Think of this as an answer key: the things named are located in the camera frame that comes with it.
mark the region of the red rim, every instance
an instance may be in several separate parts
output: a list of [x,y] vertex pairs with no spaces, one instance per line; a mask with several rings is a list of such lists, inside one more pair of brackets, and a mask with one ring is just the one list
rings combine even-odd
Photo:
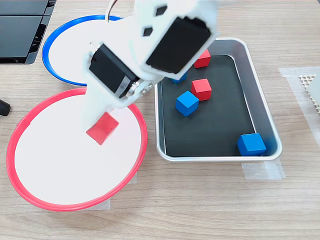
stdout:
[[100,196],[98,198],[95,198],[90,201],[86,201],[83,203],[78,203],[78,204],[71,204],[71,205],[61,205],[61,204],[53,204],[49,203],[46,201],[42,201],[39,198],[33,196],[28,190],[23,186],[23,184],[20,182],[17,172],[16,172],[16,167],[15,167],[15,152],[16,152],[16,147],[18,144],[18,141],[22,135],[22,133],[27,129],[29,126],[30,122],[45,108],[50,106],[51,104],[76,95],[83,95],[86,93],[86,88],[76,88],[68,91],[64,91],[62,93],[59,93],[57,95],[54,95],[40,104],[38,104],[36,107],[34,107],[18,124],[16,129],[14,130],[8,147],[6,151],[6,170],[9,176],[9,179],[11,181],[11,184],[13,185],[14,189],[23,197],[25,200],[27,200],[29,203],[42,208],[46,210],[51,210],[51,211],[59,211],[59,212],[66,212],[66,211],[76,211],[76,210],[81,210],[81,209],[86,209],[89,207],[92,207],[94,205],[97,205],[99,203],[102,203],[103,201],[109,199],[113,195],[115,195],[117,192],[119,192],[131,179],[132,177],[136,174],[138,171],[140,165],[143,162],[144,156],[147,151],[147,142],[148,142],[148,132],[147,132],[147,125],[145,122],[145,119],[140,112],[140,110],[137,108],[136,105],[132,104],[128,108],[133,112],[135,115],[139,126],[141,130],[141,147],[139,151],[139,155],[137,157],[137,160],[131,169],[131,171],[128,173],[128,175],[111,191],[106,193],[103,196]]

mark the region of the wooden table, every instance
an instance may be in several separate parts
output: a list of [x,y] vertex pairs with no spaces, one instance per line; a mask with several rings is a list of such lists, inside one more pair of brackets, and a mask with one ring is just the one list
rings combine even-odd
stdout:
[[[106,1],[58,1],[45,34],[72,19],[103,14]],[[113,15],[131,14],[120,1]],[[139,99],[148,150],[137,184],[127,185],[102,211],[49,212],[12,187],[6,148],[16,124],[36,104],[74,86],[32,65],[0,65],[0,239],[2,240],[318,240],[320,148],[280,67],[320,66],[320,4],[316,0],[226,2],[221,37],[244,40],[283,143],[283,180],[246,180],[240,163],[168,163],[155,147],[154,93]]]

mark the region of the red cube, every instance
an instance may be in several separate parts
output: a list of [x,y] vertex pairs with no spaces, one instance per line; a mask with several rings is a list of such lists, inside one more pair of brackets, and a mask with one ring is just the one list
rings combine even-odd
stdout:
[[209,100],[211,97],[211,86],[208,79],[200,79],[192,81],[191,93],[195,95],[199,101]]
[[201,54],[201,56],[198,58],[198,60],[194,63],[194,67],[202,68],[202,67],[208,67],[210,63],[211,55],[207,50],[204,51],[204,53]]
[[102,145],[107,137],[113,133],[118,124],[117,120],[105,112],[95,125],[86,131],[86,134],[93,138],[99,145]]

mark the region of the aluminum tray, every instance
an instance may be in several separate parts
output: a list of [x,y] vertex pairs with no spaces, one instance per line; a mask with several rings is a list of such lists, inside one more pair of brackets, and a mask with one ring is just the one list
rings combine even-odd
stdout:
[[[282,144],[260,86],[247,45],[237,38],[217,38],[208,48],[208,67],[192,67],[178,85],[164,79],[155,86],[156,148],[169,162],[272,161]],[[207,78],[211,99],[200,102],[188,117],[176,109],[175,99],[191,89],[191,82]],[[241,156],[241,134],[260,133],[262,156]]]

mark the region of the masking tape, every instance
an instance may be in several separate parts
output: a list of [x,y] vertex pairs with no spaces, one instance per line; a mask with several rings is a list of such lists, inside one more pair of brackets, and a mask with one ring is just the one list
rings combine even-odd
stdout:
[[247,180],[282,180],[285,173],[280,159],[260,163],[242,163],[242,170]]
[[281,67],[278,68],[282,77],[288,81],[291,90],[303,112],[303,115],[311,129],[313,137],[320,147],[320,117],[314,103],[306,92],[299,76],[316,75],[320,73],[320,66],[311,67]]
[[[128,182],[128,184],[136,184],[137,183],[137,178],[138,178],[138,173],[136,173],[133,178]],[[92,207],[88,207],[86,209],[82,209],[81,211],[97,211],[97,210],[110,210],[111,207],[111,198],[94,205]]]

